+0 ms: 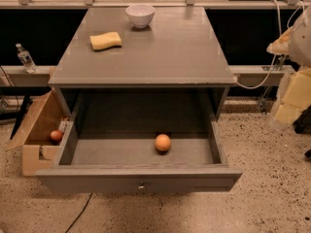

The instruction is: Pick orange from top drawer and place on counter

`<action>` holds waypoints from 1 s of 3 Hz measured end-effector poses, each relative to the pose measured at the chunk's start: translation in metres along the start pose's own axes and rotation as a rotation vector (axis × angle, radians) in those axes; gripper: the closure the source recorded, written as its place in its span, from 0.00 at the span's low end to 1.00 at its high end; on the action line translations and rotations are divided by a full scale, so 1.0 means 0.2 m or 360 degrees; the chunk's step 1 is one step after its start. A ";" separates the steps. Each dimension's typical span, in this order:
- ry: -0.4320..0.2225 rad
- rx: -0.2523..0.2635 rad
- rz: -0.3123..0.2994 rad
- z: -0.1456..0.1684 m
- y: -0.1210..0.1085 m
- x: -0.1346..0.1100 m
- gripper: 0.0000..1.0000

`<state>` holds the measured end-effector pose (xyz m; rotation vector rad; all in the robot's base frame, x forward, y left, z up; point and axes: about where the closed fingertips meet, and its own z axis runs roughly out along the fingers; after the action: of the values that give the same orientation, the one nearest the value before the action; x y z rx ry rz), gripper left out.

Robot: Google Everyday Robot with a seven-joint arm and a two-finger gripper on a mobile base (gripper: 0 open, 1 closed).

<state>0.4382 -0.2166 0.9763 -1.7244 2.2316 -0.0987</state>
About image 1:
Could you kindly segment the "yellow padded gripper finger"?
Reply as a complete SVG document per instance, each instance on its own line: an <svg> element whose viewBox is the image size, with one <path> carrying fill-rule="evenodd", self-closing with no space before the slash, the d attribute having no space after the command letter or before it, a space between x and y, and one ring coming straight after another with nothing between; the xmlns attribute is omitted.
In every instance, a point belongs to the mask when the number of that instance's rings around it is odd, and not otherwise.
<svg viewBox="0 0 311 233"><path fill-rule="evenodd" d="M293 29L288 28L278 39L268 45L266 51L275 55L288 55L290 53L292 32Z"/></svg>
<svg viewBox="0 0 311 233"><path fill-rule="evenodd" d="M293 124L311 106L311 68L300 67L293 74L285 74L271 110L276 125Z"/></svg>

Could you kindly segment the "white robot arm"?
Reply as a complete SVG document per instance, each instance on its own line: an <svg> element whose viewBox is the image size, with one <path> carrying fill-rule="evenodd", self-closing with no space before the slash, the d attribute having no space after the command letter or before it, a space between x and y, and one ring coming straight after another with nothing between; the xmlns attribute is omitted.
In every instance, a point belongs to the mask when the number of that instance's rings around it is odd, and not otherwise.
<svg viewBox="0 0 311 233"><path fill-rule="evenodd" d="M294 74L280 81L271 111L275 124L293 124L311 106L311 6L266 51L287 55L299 65Z"/></svg>

